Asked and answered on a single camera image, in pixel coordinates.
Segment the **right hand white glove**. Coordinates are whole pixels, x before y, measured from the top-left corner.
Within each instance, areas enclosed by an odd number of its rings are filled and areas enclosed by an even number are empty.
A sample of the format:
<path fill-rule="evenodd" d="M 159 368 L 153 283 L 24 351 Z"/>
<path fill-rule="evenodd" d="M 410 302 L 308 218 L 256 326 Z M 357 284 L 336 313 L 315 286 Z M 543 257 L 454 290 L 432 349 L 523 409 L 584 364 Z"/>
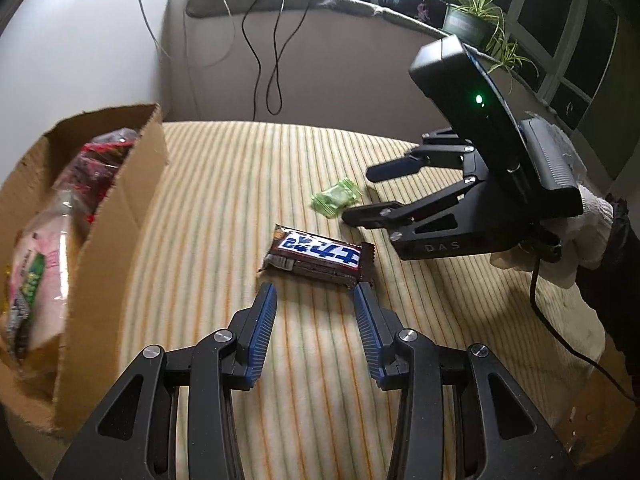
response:
<path fill-rule="evenodd" d="M 578 270 L 595 271 L 603 259 L 613 226 L 613 205 L 578 185 L 584 212 L 578 217 L 550 220 L 549 231 L 559 237 L 561 259 L 551 263 L 541 260 L 540 276 L 562 289 L 577 287 L 586 300 L 587 289 L 578 284 Z"/>

